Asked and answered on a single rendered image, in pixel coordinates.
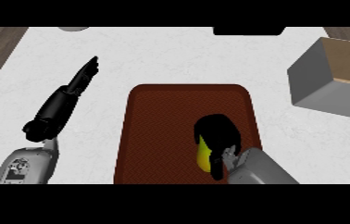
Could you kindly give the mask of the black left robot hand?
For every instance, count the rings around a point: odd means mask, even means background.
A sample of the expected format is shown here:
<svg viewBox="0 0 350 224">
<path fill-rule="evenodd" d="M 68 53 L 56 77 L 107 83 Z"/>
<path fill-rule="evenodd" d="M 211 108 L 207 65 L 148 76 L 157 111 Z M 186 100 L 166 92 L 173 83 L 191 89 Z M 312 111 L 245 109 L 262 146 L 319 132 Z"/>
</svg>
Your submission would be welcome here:
<svg viewBox="0 0 350 224">
<path fill-rule="evenodd" d="M 37 112 L 34 120 L 27 123 L 22 131 L 31 142 L 53 139 L 70 120 L 80 96 L 99 72 L 99 58 L 95 56 L 79 70 L 68 85 L 62 85 Z"/>
</svg>

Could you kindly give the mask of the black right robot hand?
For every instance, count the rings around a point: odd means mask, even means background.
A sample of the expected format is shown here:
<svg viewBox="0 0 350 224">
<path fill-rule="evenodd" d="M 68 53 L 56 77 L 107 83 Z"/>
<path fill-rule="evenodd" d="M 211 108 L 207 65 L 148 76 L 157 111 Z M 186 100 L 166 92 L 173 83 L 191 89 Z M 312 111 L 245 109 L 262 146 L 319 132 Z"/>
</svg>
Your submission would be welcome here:
<svg viewBox="0 0 350 224">
<path fill-rule="evenodd" d="M 237 146 L 235 154 L 241 152 L 241 133 L 229 117 L 223 114 L 213 114 L 203 117 L 194 124 L 194 140 L 200 143 L 204 138 L 206 144 L 211 149 L 211 177 L 214 180 L 223 179 L 223 152 L 226 148 Z"/>
</svg>

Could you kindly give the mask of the yellow-green pear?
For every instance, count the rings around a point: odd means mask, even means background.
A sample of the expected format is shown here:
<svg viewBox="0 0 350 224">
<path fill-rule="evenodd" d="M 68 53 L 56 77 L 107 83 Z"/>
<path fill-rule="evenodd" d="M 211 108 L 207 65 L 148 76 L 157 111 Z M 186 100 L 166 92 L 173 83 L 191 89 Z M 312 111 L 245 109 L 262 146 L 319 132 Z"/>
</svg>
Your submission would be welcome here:
<svg viewBox="0 0 350 224">
<path fill-rule="evenodd" d="M 198 150 L 197 150 L 197 165 L 204 172 L 211 171 L 211 162 L 210 162 L 211 149 L 209 148 L 204 138 L 200 138 Z"/>
</svg>

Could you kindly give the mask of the dark red-brown tray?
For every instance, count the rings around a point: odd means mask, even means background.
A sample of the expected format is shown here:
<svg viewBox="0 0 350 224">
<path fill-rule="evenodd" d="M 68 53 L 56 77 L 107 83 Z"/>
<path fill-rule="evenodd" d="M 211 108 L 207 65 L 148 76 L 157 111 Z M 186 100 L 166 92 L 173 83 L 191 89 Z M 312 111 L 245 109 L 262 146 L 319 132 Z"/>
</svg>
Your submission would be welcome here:
<svg viewBox="0 0 350 224">
<path fill-rule="evenodd" d="M 244 148 L 260 147 L 248 90 L 238 84 L 142 84 L 129 94 L 114 183 L 216 184 L 197 165 L 194 124 L 231 118 Z"/>
</svg>

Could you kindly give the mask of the grey cardboard box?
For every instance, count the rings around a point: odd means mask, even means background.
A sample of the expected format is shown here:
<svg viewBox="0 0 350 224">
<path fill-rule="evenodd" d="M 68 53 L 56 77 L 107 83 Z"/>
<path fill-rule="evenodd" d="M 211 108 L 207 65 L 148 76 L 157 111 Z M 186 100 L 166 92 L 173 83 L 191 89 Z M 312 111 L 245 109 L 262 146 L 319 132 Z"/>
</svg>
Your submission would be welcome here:
<svg viewBox="0 0 350 224">
<path fill-rule="evenodd" d="M 350 41 L 321 37 L 287 75 L 291 104 L 350 118 Z"/>
</svg>

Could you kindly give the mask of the black appliance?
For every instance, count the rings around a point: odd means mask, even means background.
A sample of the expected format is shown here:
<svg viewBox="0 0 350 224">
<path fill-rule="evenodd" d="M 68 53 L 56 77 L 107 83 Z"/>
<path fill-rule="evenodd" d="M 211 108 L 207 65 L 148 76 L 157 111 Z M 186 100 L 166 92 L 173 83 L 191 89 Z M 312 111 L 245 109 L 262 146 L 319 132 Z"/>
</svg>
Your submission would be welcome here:
<svg viewBox="0 0 350 224">
<path fill-rule="evenodd" d="M 276 36 L 285 30 L 285 27 L 214 27 L 214 35 L 241 35 L 241 36 Z"/>
</svg>

